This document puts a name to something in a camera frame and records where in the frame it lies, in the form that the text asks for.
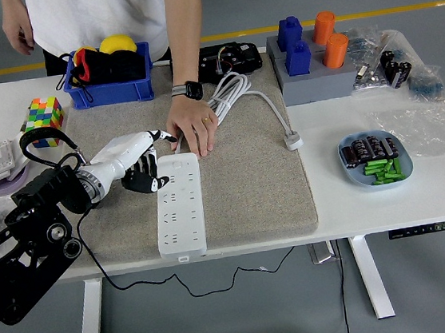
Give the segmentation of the person's left hand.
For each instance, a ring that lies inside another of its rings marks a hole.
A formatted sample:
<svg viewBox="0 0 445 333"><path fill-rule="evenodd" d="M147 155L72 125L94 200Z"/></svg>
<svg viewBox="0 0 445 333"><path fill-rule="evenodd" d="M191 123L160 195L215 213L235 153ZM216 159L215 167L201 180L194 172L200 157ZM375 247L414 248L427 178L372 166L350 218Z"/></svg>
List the person's left hand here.
<svg viewBox="0 0 445 333"><path fill-rule="evenodd" d="M218 117L206 101L189 99L185 95L172 97L167 117L167 132L178 137L183 134L191 153L206 157L213 150Z"/></svg>

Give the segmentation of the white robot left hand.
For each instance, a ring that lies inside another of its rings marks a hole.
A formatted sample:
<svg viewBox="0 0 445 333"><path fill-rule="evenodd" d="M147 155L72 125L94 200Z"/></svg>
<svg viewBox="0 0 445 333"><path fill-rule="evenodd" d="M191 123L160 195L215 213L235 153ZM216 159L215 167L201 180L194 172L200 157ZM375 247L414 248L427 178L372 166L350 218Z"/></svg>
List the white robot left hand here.
<svg viewBox="0 0 445 333"><path fill-rule="evenodd" d="M112 183L123 178L126 171L136 164L158 139L177 142L174 136L159 129L115 137L78 172L87 172L96 179L95 188L98 190L96 199L102 200L109 192Z"/></svg>

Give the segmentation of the person's right hand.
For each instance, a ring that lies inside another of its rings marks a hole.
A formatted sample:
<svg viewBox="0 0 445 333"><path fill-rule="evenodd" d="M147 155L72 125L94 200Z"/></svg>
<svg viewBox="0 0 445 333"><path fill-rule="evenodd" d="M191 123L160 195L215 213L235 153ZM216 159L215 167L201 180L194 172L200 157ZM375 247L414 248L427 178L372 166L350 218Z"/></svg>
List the person's right hand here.
<svg viewBox="0 0 445 333"><path fill-rule="evenodd" d="M27 15L5 16L2 19L2 30L15 51L24 56L32 54L34 51L33 29Z"/></svg>

